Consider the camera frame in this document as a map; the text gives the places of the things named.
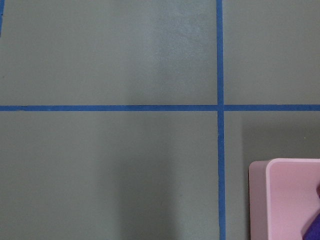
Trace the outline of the purple microfiber cloth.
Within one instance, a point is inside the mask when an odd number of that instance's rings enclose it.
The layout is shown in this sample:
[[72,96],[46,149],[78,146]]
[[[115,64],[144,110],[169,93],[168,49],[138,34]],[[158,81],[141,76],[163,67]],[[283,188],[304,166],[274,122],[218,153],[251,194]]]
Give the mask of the purple microfiber cloth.
[[314,213],[304,227],[303,240],[320,240],[320,209]]

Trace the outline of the pink plastic tray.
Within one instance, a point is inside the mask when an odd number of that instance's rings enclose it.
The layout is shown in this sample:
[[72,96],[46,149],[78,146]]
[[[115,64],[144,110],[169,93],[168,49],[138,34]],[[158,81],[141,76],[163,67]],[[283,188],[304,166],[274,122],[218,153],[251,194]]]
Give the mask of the pink plastic tray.
[[319,159],[254,161],[248,185],[252,240],[301,240],[320,213]]

